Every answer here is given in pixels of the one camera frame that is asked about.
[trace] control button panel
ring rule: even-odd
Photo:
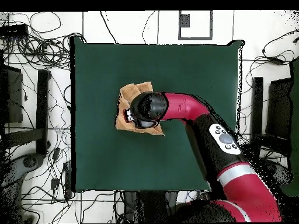
[[[234,141],[232,136],[229,135],[220,124],[211,125],[209,131],[212,137],[218,143],[222,151],[232,155],[241,154],[238,144]]]

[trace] silver band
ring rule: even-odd
[[[241,177],[246,174],[256,174],[256,173],[250,165],[241,164],[241,165],[237,165],[237,166],[234,166],[234,167],[226,170],[225,172],[223,172],[222,175],[219,176],[219,178],[217,180],[224,187],[231,180]]]
[[[244,217],[245,222],[251,222],[249,216],[246,214],[246,212],[240,206],[238,206],[238,205],[236,205],[236,204],[234,204],[232,202],[226,201],[226,200],[218,200],[218,201],[227,202],[230,205],[236,207],[236,209],[238,209],[240,211],[240,213],[242,214],[242,216]]]

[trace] green mat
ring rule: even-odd
[[[161,124],[165,137],[115,129],[119,90],[151,81],[156,92],[199,95],[235,129],[242,46],[84,44],[75,38],[76,190],[208,189],[180,121]]]
[[[291,77],[294,85],[290,93],[293,103],[293,114],[291,116],[291,158],[290,166],[294,178],[290,184],[282,185],[282,191],[288,196],[299,196],[299,60],[293,62]]]

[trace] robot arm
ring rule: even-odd
[[[242,155],[237,142],[195,97],[181,93],[145,92],[124,113],[138,128],[160,121],[183,120],[193,153],[212,191],[222,188],[225,208],[237,222],[277,222],[277,202],[266,184]]]

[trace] floor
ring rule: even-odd
[[[269,41],[278,38],[284,33],[290,32],[299,28],[298,16],[292,11],[284,10],[214,10],[213,11],[213,39],[212,40],[178,40],[178,11],[136,11],[136,12],[102,12],[103,17],[110,29],[111,34],[118,43],[126,44],[218,44],[225,45],[231,40],[244,40],[245,45],[242,50],[242,91],[250,89],[246,83],[245,77],[249,72],[252,61],[257,56],[261,56],[262,48]],[[192,19],[201,20],[205,26],[199,26],[202,29],[197,37],[205,36],[207,30],[207,18],[204,12],[182,11],[182,13],[190,13]],[[24,22],[29,24],[29,19],[33,13],[14,13],[11,15],[11,22]],[[84,35],[88,43],[114,43],[112,35],[108,32],[107,27],[101,17],[100,12],[44,12],[34,15],[31,20],[31,26],[39,32],[53,30],[47,33],[40,33],[42,38],[49,39],[60,37],[70,33],[81,33]],[[293,34],[286,36],[283,39],[277,40],[269,44],[266,49],[267,56],[274,56],[282,53],[285,50],[292,50],[295,56],[299,56],[299,43],[293,44],[292,41],[298,35]],[[292,59],[290,54],[286,54],[288,60]],[[35,126],[36,119],[36,93],[34,87],[37,82],[37,71],[26,62],[21,55],[12,54],[9,57],[9,65],[22,69],[23,83],[26,85],[24,89],[28,100],[23,101],[22,106],[28,112],[33,125]],[[60,148],[66,148],[70,144],[70,113],[67,105],[62,97],[64,89],[70,84],[69,71],[53,68],[50,69],[53,75],[53,80],[49,84],[49,111],[50,119],[48,126],[48,139],[53,146],[60,141],[61,137],[64,142],[60,143]],[[252,76],[264,77],[264,99],[268,97],[268,87],[271,81],[286,78],[290,76],[289,66],[275,66],[264,64],[252,71]],[[251,85],[251,76],[247,77],[248,83]],[[70,90],[66,90],[65,98],[70,101]],[[251,90],[242,95],[241,108],[244,109],[251,105]],[[263,108],[263,131],[266,126],[266,111],[267,102],[264,102]],[[250,107],[243,110],[240,126],[241,132],[249,134],[250,122]],[[23,113],[23,122],[21,124],[11,124],[10,132],[31,128],[29,118],[26,113]],[[35,144],[29,143],[18,148],[13,153],[13,158],[23,155],[28,152],[34,152]],[[60,173],[62,164],[66,160],[70,160],[71,152],[66,149],[66,154],[60,157],[61,160],[55,166],[56,173]],[[26,181],[23,183],[22,194],[26,194],[33,186],[42,187],[45,191],[50,191],[51,177],[47,171],[46,162],[38,170],[29,173],[26,176]],[[187,191],[181,191],[178,196],[178,202],[190,201],[195,195],[195,192],[187,194]],[[61,190],[58,191],[57,198],[62,198]],[[75,223],[80,220],[81,212],[84,212],[83,223],[107,223],[114,222],[113,205],[114,195],[112,191],[86,191],[82,194],[77,194],[71,202],[70,208],[67,204],[55,203],[51,204],[51,197],[47,194],[34,188],[24,200],[24,207],[40,214],[39,223]],[[123,211],[123,204],[117,203],[117,211],[120,214]]]

